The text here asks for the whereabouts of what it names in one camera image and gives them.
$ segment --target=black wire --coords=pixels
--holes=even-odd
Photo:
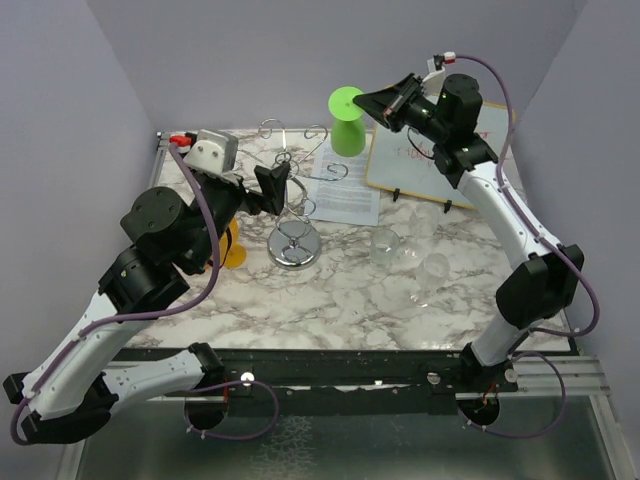
[[[407,128],[407,140],[409,140],[409,143],[411,144],[411,146],[415,149],[416,152],[418,152],[420,155],[422,155],[424,158],[428,158],[429,160],[433,160],[433,157],[430,157],[429,155],[427,155],[426,153],[424,153],[422,150],[420,150],[415,143],[413,143],[413,140],[411,140],[411,135],[410,132],[411,130],[415,130],[413,127],[409,127]]]

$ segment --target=bolt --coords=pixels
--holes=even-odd
[[[513,368],[507,368],[504,371],[504,379],[509,383],[516,383],[518,381],[518,372]]]
[[[435,372],[429,372],[427,373],[427,381],[431,385],[438,385],[440,383],[440,375]]]

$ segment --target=wall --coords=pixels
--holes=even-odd
[[[163,130],[330,122],[337,87],[426,72],[445,50],[480,55],[522,111],[585,0],[88,0],[151,120]],[[502,101],[493,79],[486,98]]]
[[[586,254],[602,320],[582,345],[601,358],[640,467],[640,222],[637,0],[591,1],[524,114],[514,153],[534,211]],[[585,325],[585,295],[569,310]]]
[[[4,379],[46,358],[126,245],[155,130],[83,0],[5,2],[0,32]],[[54,478],[61,448],[13,445],[2,397],[0,478]]]

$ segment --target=cable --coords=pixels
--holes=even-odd
[[[211,276],[209,277],[209,282],[204,287],[204,290],[195,297],[194,299],[188,301],[184,305],[180,305],[173,308],[168,308],[165,310],[157,310],[155,312],[141,312],[141,313],[128,313],[126,315],[113,315],[111,317],[103,318],[102,320],[96,320],[95,322],[91,322],[89,325],[84,327],[78,332],[79,339],[85,338],[89,333],[93,332],[95,329],[100,328],[104,325],[108,325],[110,323],[115,322],[140,322],[146,320],[156,320],[160,317],[166,317],[169,315],[177,315],[182,312],[186,312],[187,310],[195,307],[200,302],[202,302],[205,298],[209,296],[209,294],[213,291],[213,287],[215,287],[216,282],[218,280],[218,274],[220,273],[220,241],[218,239],[218,233],[216,231],[216,226],[213,222],[213,215],[209,210],[209,206],[207,205],[207,201],[204,198],[204,195],[200,191],[200,185],[198,181],[195,179],[189,168],[182,160],[180,153],[178,152],[177,147],[174,144],[169,145],[169,152],[171,156],[178,164],[180,171],[184,175],[187,183],[191,187],[193,194],[196,198],[196,202],[200,207],[200,211],[202,212],[202,216],[204,217],[204,223],[207,227],[207,231],[209,232],[209,239],[211,240],[211,251],[213,254],[213,267],[211,268]],[[18,445],[30,445],[30,443],[20,437],[18,433],[18,423],[20,419],[20,415],[23,410],[29,405],[31,398],[36,392],[40,390],[42,385],[51,377],[53,372],[60,366],[60,364],[64,361],[64,359],[69,355],[69,353],[73,350],[73,348],[80,343],[80,340],[72,340],[56,355],[53,361],[49,364],[49,366],[42,372],[40,378],[33,384],[31,392],[28,392],[27,395],[22,399],[22,401],[16,407],[13,416],[11,417],[10,423],[10,432],[11,438]]]
[[[427,155],[426,153],[424,153],[422,150],[420,150],[415,143],[413,143],[413,140],[411,140],[411,130],[415,130],[413,127],[409,127],[407,128],[407,140],[409,140],[409,143],[411,144],[411,146],[414,148],[414,150],[416,152],[418,152],[420,155],[422,155],[424,158],[428,158],[429,160],[433,160],[433,157],[430,157],[429,155]]]
[[[273,399],[273,416],[271,417],[271,420],[269,421],[266,427],[264,427],[259,432],[251,433],[248,435],[225,435],[222,433],[208,432],[207,430],[198,430],[191,423],[191,420],[189,419],[189,415],[185,410],[184,419],[187,422],[187,426],[188,426],[187,433],[189,432],[199,433],[203,440],[204,440],[204,437],[211,437],[211,438],[219,438],[221,440],[245,441],[245,440],[255,440],[256,438],[261,437],[265,433],[268,433],[269,431],[271,431],[276,426],[276,423],[278,423],[278,416],[280,415],[280,403],[278,402],[278,397],[276,395],[276,392],[274,392],[273,388],[271,388],[266,383],[259,382],[258,380],[251,380],[251,381],[234,380],[232,382],[220,383],[218,385],[213,385],[211,387],[196,388],[189,391],[193,393],[210,392],[212,390],[219,390],[221,388],[226,389],[227,387],[234,387],[237,385],[244,385],[247,383],[250,383],[252,385],[258,385],[259,387],[264,388],[267,392],[269,392],[269,395],[271,395],[271,398]]]
[[[524,357],[538,357],[540,358],[543,362],[545,362],[547,365],[549,365],[549,367],[551,367],[551,370],[553,370],[553,373],[556,374],[556,376],[558,377],[558,382],[560,383],[560,392],[562,395],[562,399],[561,399],[561,403],[560,403],[560,410],[558,411],[558,414],[556,415],[556,418],[553,419],[553,421],[547,425],[546,427],[544,427],[542,430],[539,430],[537,432],[534,433],[509,433],[509,432],[503,432],[500,430],[491,430],[488,429],[486,426],[483,425],[478,425],[475,422],[472,422],[471,420],[469,420],[469,418],[464,414],[464,412],[462,410],[460,410],[458,408],[458,414],[465,419],[467,425],[475,428],[476,430],[480,430],[481,432],[484,433],[488,433],[490,435],[495,435],[496,437],[502,437],[502,438],[510,438],[510,439],[514,439],[514,440],[527,440],[527,439],[531,439],[531,438],[537,438],[537,437],[541,437],[543,435],[546,435],[547,433],[549,433],[551,430],[553,430],[554,428],[556,428],[560,422],[562,421],[562,419],[564,418],[564,413],[567,407],[567,388],[564,384],[564,380],[562,379],[562,375],[560,374],[560,371],[558,370],[558,367],[556,367],[553,363],[551,363],[551,360],[549,360],[547,357],[545,357],[543,354],[541,354],[540,352],[523,352],[519,355],[516,355],[515,357],[513,357],[513,363],[517,362],[518,360],[520,360],[521,358]]]
[[[502,170],[503,170],[504,162],[505,162],[505,160],[507,158],[507,151],[509,149],[509,145],[511,144],[511,138],[512,138],[514,130],[515,130],[514,129],[514,124],[513,124],[513,107],[512,107],[512,104],[511,104],[511,98],[509,96],[509,92],[507,91],[507,87],[506,87],[504,81],[502,80],[502,77],[500,76],[500,74],[491,65],[489,65],[484,60],[482,60],[482,59],[480,59],[478,57],[475,57],[473,55],[456,55],[456,58],[460,58],[460,59],[463,59],[463,60],[470,60],[472,62],[479,63],[480,65],[484,66],[487,70],[489,70],[493,74],[493,76],[496,78],[498,83],[500,84],[500,88],[502,89],[502,93],[504,95],[505,103],[507,104],[507,115],[508,115],[508,119],[509,119],[509,128],[507,129],[507,137],[505,138],[504,145],[502,146],[502,151],[500,152],[500,157],[498,159],[498,165],[496,166],[496,179],[498,181],[498,185],[501,187],[505,198],[509,202],[509,205],[511,205],[511,208],[513,208],[513,210],[516,212],[516,214],[520,218],[520,220],[522,220],[522,222],[526,225],[526,227],[533,234],[533,236],[542,245],[547,247],[560,260],[562,260],[562,262],[569,268],[571,273],[573,273],[578,278],[578,280],[580,281],[580,283],[582,284],[584,289],[587,291],[587,294],[589,295],[589,298],[591,299],[591,303],[593,304],[593,318],[591,319],[591,323],[589,323],[589,325],[584,330],[576,329],[573,332],[562,332],[562,331],[559,331],[559,330],[551,330],[551,329],[548,329],[548,328],[538,328],[538,327],[536,327],[536,328],[532,328],[530,331],[531,332],[548,333],[548,334],[551,334],[551,335],[557,335],[557,336],[560,336],[560,337],[569,337],[569,338],[582,337],[584,335],[587,335],[587,334],[591,333],[596,328],[596,326],[598,325],[598,322],[600,321],[600,302],[598,301],[598,297],[596,295],[595,290],[593,289],[593,287],[591,286],[591,284],[587,280],[586,276],[578,269],[578,267],[576,267],[573,264],[573,262],[571,260],[569,260],[569,258],[564,253],[562,253],[560,251],[560,249],[558,249],[557,246],[553,245],[543,235],[541,235],[540,231],[535,227],[535,225],[531,222],[531,220],[529,219],[527,214],[524,212],[524,210],[522,210],[522,208],[520,208],[520,206],[516,202],[515,197],[511,193],[511,189],[510,188],[504,188],[505,187],[505,181],[504,181],[504,176],[503,176]]]

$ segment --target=marble table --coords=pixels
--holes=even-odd
[[[279,151],[279,135],[265,140],[255,130],[230,133],[239,138],[241,149],[265,163]],[[287,143],[294,157],[315,146],[302,131],[293,130]],[[312,163],[312,157],[307,159],[301,171],[310,173]],[[247,180],[253,178],[256,164],[238,153],[236,170]],[[506,171],[517,184],[512,159]],[[187,201],[193,197],[169,155],[158,184],[175,189]],[[379,225],[406,241],[409,217],[419,202],[424,200],[401,196],[394,203],[390,193],[382,192]],[[451,264],[448,283],[424,308],[410,300],[419,259],[403,257],[382,272],[369,264],[369,239],[376,227],[314,222],[324,242],[322,256],[306,270],[288,272],[267,256],[266,239],[274,219],[240,213],[238,221],[247,261],[234,270],[222,269],[213,294],[198,307],[157,320],[129,347],[208,342],[214,348],[457,350],[487,326],[496,311],[495,291],[510,273],[499,242],[474,210],[454,207],[441,215],[432,237],[421,239],[424,249],[444,254]],[[207,280],[208,274],[189,277],[192,288],[180,301],[196,296]],[[548,323],[565,328],[560,316]],[[535,334],[522,348],[566,351],[569,346],[566,339]]]

